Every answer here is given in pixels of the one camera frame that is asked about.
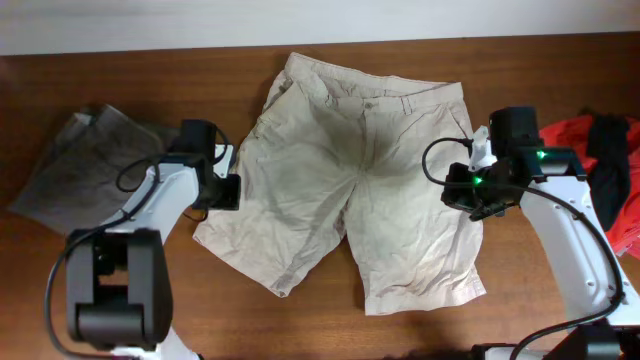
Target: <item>belt loop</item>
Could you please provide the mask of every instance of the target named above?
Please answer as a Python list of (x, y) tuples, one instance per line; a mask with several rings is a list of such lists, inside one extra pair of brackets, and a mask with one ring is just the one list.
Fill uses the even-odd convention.
[(405, 115), (411, 115), (413, 113), (413, 109), (411, 108), (411, 103), (409, 102), (408, 96), (401, 96), (400, 100), (402, 100), (402, 109), (404, 109)]

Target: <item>white wall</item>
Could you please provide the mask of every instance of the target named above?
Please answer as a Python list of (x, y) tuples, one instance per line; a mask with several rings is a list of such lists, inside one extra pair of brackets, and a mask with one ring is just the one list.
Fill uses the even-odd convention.
[(0, 0), (0, 55), (640, 30), (640, 0)]

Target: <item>gray cloth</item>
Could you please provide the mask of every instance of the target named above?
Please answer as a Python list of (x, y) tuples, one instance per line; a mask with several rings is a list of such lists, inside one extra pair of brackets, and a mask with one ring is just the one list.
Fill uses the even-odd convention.
[[(131, 196), (115, 186), (120, 170), (165, 152), (176, 134), (176, 129), (138, 124), (111, 106), (96, 116), (74, 114), (8, 210), (62, 234), (95, 227)], [(135, 186), (144, 170), (133, 169), (122, 185)]]

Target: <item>khaki shorts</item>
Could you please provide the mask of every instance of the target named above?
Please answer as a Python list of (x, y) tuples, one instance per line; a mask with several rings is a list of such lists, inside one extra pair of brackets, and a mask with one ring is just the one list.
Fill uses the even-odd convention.
[[(347, 235), (367, 315), (464, 304), (485, 294), (474, 266), (482, 223), (440, 201), (421, 157), (435, 139), (471, 135), (460, 83), (293, 53), (239, 149), (240, 210), (211, 211), (194, 239), (284, 297)], [(442, 143), (427, 164), (444, 179), (468, 158)]]

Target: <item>red cloth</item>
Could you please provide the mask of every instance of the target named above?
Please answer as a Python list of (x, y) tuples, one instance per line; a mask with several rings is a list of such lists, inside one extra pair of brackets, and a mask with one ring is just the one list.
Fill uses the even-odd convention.
[[(615, 224), (607, 231), (607, 238), (616, 253), (627, 251), (640, 259), (640, 122), (627, 117), (630, 130), (627, 133), (631, 193), (620, 210)], [(561, 121), (540, 131), (546, 146), (569, 146), (578, 154), (580, 162), (590, 173), (597, 160), (586, 155), (591, 115)]]

